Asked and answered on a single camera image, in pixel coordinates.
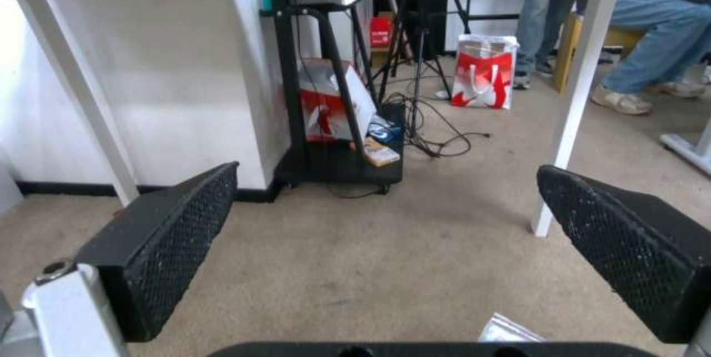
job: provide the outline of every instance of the screw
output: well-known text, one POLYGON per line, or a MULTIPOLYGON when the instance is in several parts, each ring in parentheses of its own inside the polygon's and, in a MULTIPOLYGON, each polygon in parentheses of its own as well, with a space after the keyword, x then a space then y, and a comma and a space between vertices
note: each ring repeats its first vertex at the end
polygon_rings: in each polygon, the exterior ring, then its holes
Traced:
POLYGON ((59 260, 55 261, 54 263, 47 265, 42 270, 42 273, 39 274, 35 278, 35 284, 37 286, 40 286, 40 285, 45 284, 47 282, 54 281, 55 279, 59 279, 62 276, 65 276, 66 274, 73 273, 76 270, 77 270, 77 263, 74 262, 74 259, 71 259, 71 258, 59 259, 59 260))

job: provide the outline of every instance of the black stand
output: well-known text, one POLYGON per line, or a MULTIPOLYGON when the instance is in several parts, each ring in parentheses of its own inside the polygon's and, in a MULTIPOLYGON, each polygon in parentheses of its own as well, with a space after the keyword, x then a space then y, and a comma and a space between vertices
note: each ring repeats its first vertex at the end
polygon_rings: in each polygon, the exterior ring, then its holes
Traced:
MULTIPOLYGON (((422 0, 419 0, 419 3, 417 3, 419 6, 417 12, 409 12, 407 11, 407 1, 408 0, 399 1, 398 14, 395 16, 394 20, 394 31, 396 31, 398 35, 396 36, 395 41, 390 43, 388 49, 388 59, 386 63, 384 64, 383 68, 381 68, 380 71, 375 74, 375 77, 379 76, 379 74, 383 74, 383 80, 380 83, 380 94, 378 96, 378 101, 382 102, 385 96, 385 90, 388 87, 388 74, 390 74, 390 70, 393 70, 392 75, 395 76, 399 64, 406 63, 409 61, 409 59, 404 59, 403 61, 399 59, 399 56, 402 54, 404 47, 404 42, 402 41, 405 28, 404 24, 408 20, 416 20, 417 25, 415 29, 414 38, 418 41, 417 55, 414 56, 414 59, 416 59, 416 72, 414 79, 414 97, 412 99, 412 104, 414 106, 417 105, 417 99, 419 97, 419 87, 422 79, 422 64, 426 64, 431 69, 433 69, 435 73, 437 73, 437 76, 439 76, 442 80, 442 85, 444 86, 444 89, 447 91, 447 99, 451 99, 452 90, 449 87, 449 82, 447 82, 447 76, 445 76, 444 74, 442 65, 439 64, 439 59, 437 58, 432 39, 430 36, 428 36, 430 32, 430 18, 433 15, 436 15, 436 13, 427 13, 424 7, 425 3, 422 0), (425 49, 426 47, 429 48, 429 55, 432 56, 436 67, 432 67, 432 65, 424 58, 425 53, 427 51, 425 49)), ((465 33, 469 33, 469 11, 464 10, 460 0, 454 0, 454 4, 457 6, 457 15, 460 17, 460 19, 462 19, 462 23, 464 24, 465 33)), ((416 117, 416 114, 412 114, 411 122, 409 122, 411 134, 414 134, 415 132, 416 117)))
MULTIPOLYGON (((279 64, 282 69, 284 97, 289 114, 289 132, 292 145, 287 150, 281 162, 277 165, 274 178, 278 183, 298 185, 300 182, 327 182, 327 183, 375 183, 380 187, 380 193, 386 193, 392 183, 402 180, 403 137, 396 137, 387 144, 401 159, 386 165, 375 167, 365 158, 363 142, 358 131, 358 122, 353 112, 353 104, 348 92, 343 62, 338 54, 333 28, 328 20, 328 13, 334 11, 350 11, 353 19, 353 28, 356 31, 356 41, 360 49, 360 57, 364 62, 366 56, 365 42, 360 31, 358 14, 355 4, 340 6, 335 4, 324 5, 291 5, 289 0, 272 0, 273 10, 263 11, 262 16, 274 18, 274 27, 277 33, 279 48, 279 64), (297 54, 294 49, 294 33, 292 18, 297 16, 312 16, 318 21, 319 34, 322 41, 323 58, 330 59, 333 64, 333 73, 338 83, 341 102, 345 106, 348 126, 353 134, 352 142, 317 143, 307 142, 304 127, 304 115, 300 97, 299 76, 297 68, 297 54)), ((370 66, 364 64, 365 79, 371 97, 375 100, 375 86, 370 66)), ((404 107, 401 104, 379 106, 379 114, 396 124, 404 121, 404 107)))

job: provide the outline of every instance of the wooden chair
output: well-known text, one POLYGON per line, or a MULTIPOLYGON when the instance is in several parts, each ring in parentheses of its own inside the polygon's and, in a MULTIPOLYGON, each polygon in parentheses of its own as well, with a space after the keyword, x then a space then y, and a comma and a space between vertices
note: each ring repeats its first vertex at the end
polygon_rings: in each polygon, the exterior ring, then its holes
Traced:
MULTIPOLYGON (((582 16, 571 13, 565 20, 563 33, 558 47, 558 60, 553 72, 553 86, 559 93, 565 91, 568 71, 582 30, 582 16)), ((622 58, 627 57, 637 42, 644 36, 644 31, 610 27, 605 37, 605 46, 622 46, 622 58)))

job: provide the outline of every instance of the white desk leg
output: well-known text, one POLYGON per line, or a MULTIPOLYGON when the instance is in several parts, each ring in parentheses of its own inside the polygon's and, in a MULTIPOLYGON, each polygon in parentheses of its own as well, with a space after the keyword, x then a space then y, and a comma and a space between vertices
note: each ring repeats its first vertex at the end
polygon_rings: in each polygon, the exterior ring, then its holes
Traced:
POLYGON ((677 152, 681 157, 696 165, 699 169, 711 175, 711 118, 709 118, 706 129, 704 129, 699 143, 696 146, 687 142, 686 139, 674 134, 661 136, 661 141, 670 149, 677 152))
POLYGON ((89 132, 94 136, 111 170, 112 183, 123 205, 138 197, 138 190, 131 177, 128 165, 119 152, 114 137, 109 131, 89 90, 86 78, 79 69, 79 64, 67 43, 57 19, 47 0, 17 0, 25 19, 37 37, 47 59, 54 68, 57 78, 74 103, 77 114, 84 121, 89 132))
MULTIPOLYGON (((566 107, 562 109, 555 131, 553 164, 556 167, 564 169, 568 165, 615 1, 588 0, 580 42, 565 86, 566 107)), ((551 220, 553 213, 539 198, 532 224, 535 235, 541 238, 547 236, 551 220)))

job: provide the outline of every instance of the cart wheel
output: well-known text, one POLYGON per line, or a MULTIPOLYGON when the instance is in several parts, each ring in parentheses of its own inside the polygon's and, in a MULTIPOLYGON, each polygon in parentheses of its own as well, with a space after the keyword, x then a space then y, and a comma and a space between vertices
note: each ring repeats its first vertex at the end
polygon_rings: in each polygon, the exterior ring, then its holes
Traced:
POLYGON ((390 191, 389 183, 381 183, 380 188, 378 189, 378 195, 387 195, 389 191, 390 191))

